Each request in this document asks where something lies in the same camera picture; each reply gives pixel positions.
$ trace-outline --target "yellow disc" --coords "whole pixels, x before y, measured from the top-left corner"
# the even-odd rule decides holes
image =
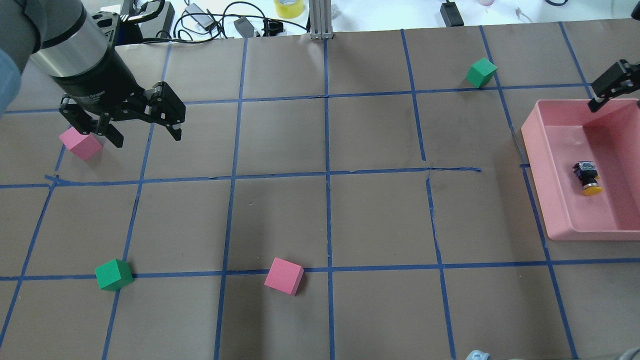
[[[305,3],[302,0],[295,0],[293,3],[286,0],[273,0],[273,4],[276,6],[276,13],[283,19],[299,17],[305,9]]]
[[[586,188],[582,191],[584,196],[593,196],[602,192],[602,188],[599,186],[592,186],[590,188]]]

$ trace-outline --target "blue grid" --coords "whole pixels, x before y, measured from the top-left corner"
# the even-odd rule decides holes
[[[136,199],[134,202],[134,206],[131,213],[131,221],[129,224],[129,230],[127,232],[127,238],[125,242],[125,247],[123,251],[123,260],[127,260],[127,255],[129,251],[129,245],[131,242],[132,230],[135,223],[136,213],[138,209],[138,202],[140,199],[142,187],[145,183],[165,183],[165,182],[179,182],[179,181],[215,181],[215,180],[230,180],[230,197],[229,197],[229,205],[227,211],[227,231],[225,234],[225,250],[223,255],[223,269],[220,271],[202,271],[202,272],[161,272],[161,273],[137,273],[134,274],[135,278],[167,278],[167,277],[210,277],[210,276],[220,276],[221,277],[221,285],[220,285],[220,298],[218,303],[218,317],[216,322],[216,338],[214,340],[214,358],[218,359],[220,357],[220,341],[221,341],[221,331],[222,331],[222,319],[223,319],[223,307],[224,307],[224,298],[225,298],[225,284],[227,276],[237,276],[237,275],[258,275],[258,274],[266,274],[268,273],[268,269],[256,269],[256,270],[227,270],[228,263],[228,250],[229,250],[229,241],[230,241],[230,229],[231,229],[231,221],[232,221],[232,211],[233,211],[233,203],[234,203],[234,190],[235,190],[235,181],[236,179],[262,179],[262,178],[270,178],[270,177],[299,177],[299,176],[325,176],[326,177],[326,204],[327,204],[327,267],[316,267],[316,268],[305,268],[306,272],[315,272],[315,273],[327,273],[328,276],[328,309],[329,309],[329,337],[330,337],[330,359],[335,359],[335,339],[334,339],[334,324],[333,324],[333,273],[334,272],[369,272],[369,271],[389,271],[389,270],[439,270],[440,272],[440,285],[442,291],[442,300],[444,306],[444,314],[445,314],[445,322],[447,326],[447,336],[449,339],[449,349],[451,352],[451,357],[456,360],[456,350],[454,345],[454,332],[451,324],[451,312],[449,310],[449,303],[447,298],[447,287],[445,281],[445,269],[455,269],[455,268],[499,268],[499,267],[521,267],[521,266],[546,266],[549,270],[549,274],[552,280],[552,284],[554,287],[554,292],[556,295],[556,300],[558,304],[558,308],[561,314],[562,323],[564,325],[567,342],[569,344],[572,357],[577,358],[577,351],[575,349],[575,344],[573,343],[573,338],[571,334],[570,324],[566,316],[566,312],[564,311],[563,301],[561,292],[557,283],[557,279],[554,272],[554,266],[565,266],[565,265],[586,265],[586,264],[613,264],[613,263],[640,263],[640,258],[614,258],[614,259],[573,259],[573,260],[553,260],[550,257],[549,251],[547,249],[546,239],[544,236],[542,223],[540,220],[540,216],[538,214],[538,210],[535,203],[535,198],[532,192],[531,182],[529,180],[529,176],[526,172],[526,168],[529,167],[528,164],[525,163],[526,157],[524,156],[523,150],[518,145],[518,142],[515,138],[515,130],[513,127],[513,123],[511,121],[511,117],[509,115],[508,106],[506,104],[503,90],[512,90],[512,89],[528,89],[528,88],[564,88],[564,87],[584,87],[588,94],[588,97],[591,96],[591,92],[589,90],[589,84],[586,82],[584,75],[582,73],[582,69],[580,68],[577,57],[573,51],[569,38],[564,30],[564,26],[561,22],[558,23],[565,39],[566,45],[572,55],[575,66],[580,74],[580,78],[582,83],[570,83],[570,84],[550,84],[550,85],[524,85],[524,86],[501,86],[499,77],[496,74],[495,81],[497,86],[489,86],[485,87],[482,90],[478,90],[476,88],[449,88],[449,89],[422,89],[416,90],[413,82],[413,71],[410,60],[410,52],[406,43],[406,37],[404,34],[404,30],[401,30],[401,38],[403,41],[404,55],[406,57],[406,64],[408,68],[411,90],[410,91],[398,91],[398,92],[369,92],[369,93],[357,93],[357,94],[329,94],[329,80],[328,80],[328,49],[327,49],[327,40],[324,40],[324,94],[321,95],[313,95],[313,96],[294,96],[294,97],[272,97],[272,98],[253,98],[253,99],[244,99],[243,98],[243,88],[244,88],[244,70],[246,67],[246,52],[247,52],[247,40],[244,40],[243,47],[243,62],[242,62],[242,70],[241,70],[241,81],[240,81],[240,90],[238,99],[230,99],[230,100],[214,100],[214,101],[192,101],[186,102],[187,105],[192,104],[216,104],[216,103],[234,103],[236,102],[238,105],[237,109],[237,120],[236,120],[236,139],[235,139],[235,147],[234,147],[234,160],[233,160],[233,168],[231,176],[219,176],[219,177],[185,177],[185,178],[171,178],[171,179],[145,179],[145,169],[147,164],[147,158],[150,150],[150,144],[152,141],[152,136],[154,132],[154,125],[151,125],[147,146],[145,148],[145,155],[143,159],[143,163],[140,170],[140,177],[138,180],[131,181],[110,181],[110,182],[87,182],[87,183],[79,183],[73,181],[66,181],[64,179],[60,179],[58,176],[46,176],[45,178],[49,180],[51,183],[37,183],[37,184],[4,184],[0,185],[0,189],[10,189],[10,188],[48,188],[49,193],[47,194],[47,198],[44,202],[42,212],[40,217],[38,218],[38,222],[36,223],[35,230],[33,232],[32,239],[29,243],[28,252],[26,258],[24,260],[22,270],[19,276],[10,276],[10,277],[0,277],[0,281],[17,281],[15,291],[13,293],[12,301],[9,306],[9,310],[7,312],[6,318],[4,320],[2,332],[0,333],[0,346],[4,340],[4,336],[6,334],[6,330],[10,319],[12,317],[12,312],[15,307],[15,301],[18,297],[20,287],[24,281],[43,281],[43,280],[64,280],[64,279],[95,279],[95,275],[93,274],[74,274],[74,275],[26,275],[26,270],[29,265],[29,260],[31,257],[31,253],[35,246],[36,239],[38,237],[38,232],[40,230],[40,226],[42,225],[42,220],[45,216],[45,212],[49,205],[49,201],[53,194],[55,187],[66,187],[66,186],[118,186],[118,185],[126,185],[126,184],[136,184],[138,185],[138,191],[136,192]],[[491,51],[484,33],[484,29],[482,26],[478,27],[479,32],[483,38],[484,46],[486,49],[487,57],[490,61],[493,61]],[[164,69],[162,74],[162,79],[165,78],[169,56],[171,53],[171,46],[169,45],[167,48],[165,61],[164,61]],[[413,264],[413,265],[381,265],[381,266],[333,266],[332,261],[332,226],[331,226],[331,176],[343,176],[350,174],[383,174],[383,173],[401,173],[401,172],[427,172],[431,170],[437,171],[472,171],[472,172],[480,172],[480,168],[474,167],[457,167],[457,168],[437,168],[437,167],[415,167],[415,168],[391,168],[391,169],[370,169],[370,170],[356,170],[356,171],[332,171],[330,169],[330,144],[329,144],[329,99],[334,97],[363,97],[363,96],[381,96],[381,95],[412,95],[413,100],[413,108],[414,115],[416,120],[416,126],[418,131],[418,140],[420,146],[420,154],[422,156],[422,160],[426,159],[424,154],[424,144],[422,140],[422,129],[420,127],[420,118],[419,111],[417,106],[416,94],[428,94],[428,93],[439,93],[439,92],[468,92],[468,91],[498,91],[500,95],[500,100],[504,109],[504,113],[506,116],[506,120],[511,130],[512,137],[516,146],[518,146],[518,150],[520,151],[520,155],[523,160],[522,174],[525,186],[527,188],[527,193],[529,195],[529,200],[532,207],[532,212],[535,217],[536,225],[538,228],[538,233],[540,236],[541,244],[545,253],[544,261],[515,261],[515,262],[487,262],[487,263],[443,263],[442,262],[442,254],[440,253],[440,248],[438,246],[438,236],[435,227],[435,209],[433,205],[433,196],[431,193],[431,183],[427,178],[426,180],[426,193],[429,201],[429,217],[431,221],[431,226],[433,230],[433,239],[434,246],[436,251],[436,264]],[[241,111],[242,111],[242,103],[244,102],[256,102],[256,101],[281,101],[281,100],[295,100],[295,99],[317,99],[324,98],[324,121],[325,121],[325,162],[326,168],[325,172],[301,172],[301,173],[288,173],[288,174],[259,174],[259,175],[246,175],[239,176],[236,174],[237,168],[237,152],[239,147],[239,130],[241,125]],[[23,114],[23,113],[49,113],[56,112],[55,109],[47,109],[47,110],[24,110],[24,111],[7,111],[7,114]],[[56,171],[59,169],[62,157],[65,153],[64,146],[61,148],[60,155],[58,156],[56,162]],[[103,360],[108,356],[109,350],[109,342],[111,338],[111,331],[113,330],[113,322],[115,320],[116,310],[118,307],[118,299],[119,299],[120,291],[118,290],[115,293],[113,300],[113,307],[111,310],[111,316],[109,317],[109,326],[108,332],[105,339],[104,350],[102,353]]]

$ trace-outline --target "pink cube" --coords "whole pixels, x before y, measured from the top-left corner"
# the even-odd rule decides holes
[[[300,265],[275,258],[264,284],[270,288],[280,290],[283,293],[296,296],[296,291],[298,290],[298,285],[300,285],[300,279],[302,279],[304,272],[305,269]]]
[[[102,148],[102,144],[93,134],[82,135],[73,127],[62,133],[59,138],[70,152],[82,160],[87,160]]]

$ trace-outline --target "light blue object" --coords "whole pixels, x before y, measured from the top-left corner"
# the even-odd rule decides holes
[[[6,107],[18,96],[20,71],[13,60],[0,49],[0,118]]]
[[[491,355],[480,350],[473,350],[471,354],[467,356],[467,360],[491,360]]]

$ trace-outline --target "black plug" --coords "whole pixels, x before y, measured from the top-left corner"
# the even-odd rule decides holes
[[[442,6],[440,6],[440,13],[448,28],[452,26],[464,26],[465,24],[465,22],[462,21],[462,16],[460,16],[456,3],[453,1],[449,2],[449,0],[447,0],[446,3],[443,3]]]

